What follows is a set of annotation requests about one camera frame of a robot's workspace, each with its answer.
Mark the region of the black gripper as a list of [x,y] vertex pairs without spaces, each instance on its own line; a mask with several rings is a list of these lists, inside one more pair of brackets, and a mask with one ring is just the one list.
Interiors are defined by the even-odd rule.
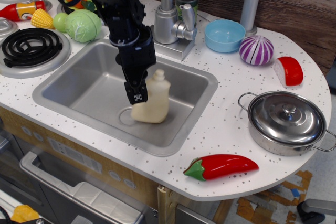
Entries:
[[135,44],[119,47],[116,62],[122,67],[126,82],[125,91],[131,105],[146,102],[148,91],[145,83],[147,69],[156,64],[153,35],[149,26],[140,27]]

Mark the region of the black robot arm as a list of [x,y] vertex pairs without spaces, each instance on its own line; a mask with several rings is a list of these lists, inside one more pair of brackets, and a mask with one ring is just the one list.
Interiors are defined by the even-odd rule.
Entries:
[[[74,6],[81,0],[71,0]],[[156,64],[151,28],[143,24],[146,16],[139,0],[93,0],[100,17],[109,28],[109,41],[119,53],[116,62],[125,76],[125,91],[131,105],[146,102],[147,69]]]

